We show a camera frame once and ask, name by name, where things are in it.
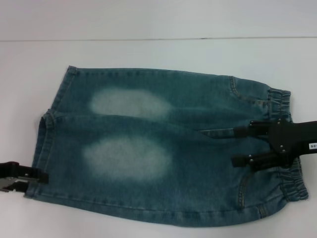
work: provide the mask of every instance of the blue denim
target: blue denim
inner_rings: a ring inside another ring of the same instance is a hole
[[[300,160],[251,173],[236,154],[269,145],[234,138],[251,120],[291,120],[290,92],[172,70],[70,66],[42,117],[33,167],[49,184],[25,196],[102,214],[186,227],[270,216],[308,198]]]

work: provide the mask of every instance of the white surface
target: white surface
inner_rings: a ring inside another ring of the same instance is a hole
[[[145,67],[235,75],[292,91],[295,122],[317,120],[317,39],[137,42],[1,42],[0,163],[30,166],[40,116],[68,65]],[[1,237],[10,238],[314,238],[317,156],[302,159],[308,201],[252,223],[188,229],[135,222],[0,194]]]
[[[316,0],[1,0],[0,40],[317,36]]]

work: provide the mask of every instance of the jeans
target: jeans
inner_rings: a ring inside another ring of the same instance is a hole
[[[251,120],[291,120],[290,92],[172,70],[70,66],[43,115],[33,167],[49,184],[25,196],[111,216],[185,227],[246,223],[308,198],[300,159],[289,169],[234,168],[270,150],[235,138]]]

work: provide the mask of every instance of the elastic waistband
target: elastic waistband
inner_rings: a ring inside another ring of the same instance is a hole
[[[291,92],[272,88],[269,93],[269,118],[287,119],[292,121],[290,113]],[[294,160],[290,168],[277,167],[281,178],[281,189],[288,201],[298,201],[308,198],[302,175],[300,158]]]

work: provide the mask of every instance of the label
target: label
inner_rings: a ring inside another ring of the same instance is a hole
[[[315,150],[315,149],[317,149],[317,143],[310,143],[310,144],[309,144],[309,149],[310,149],[310,150]]]

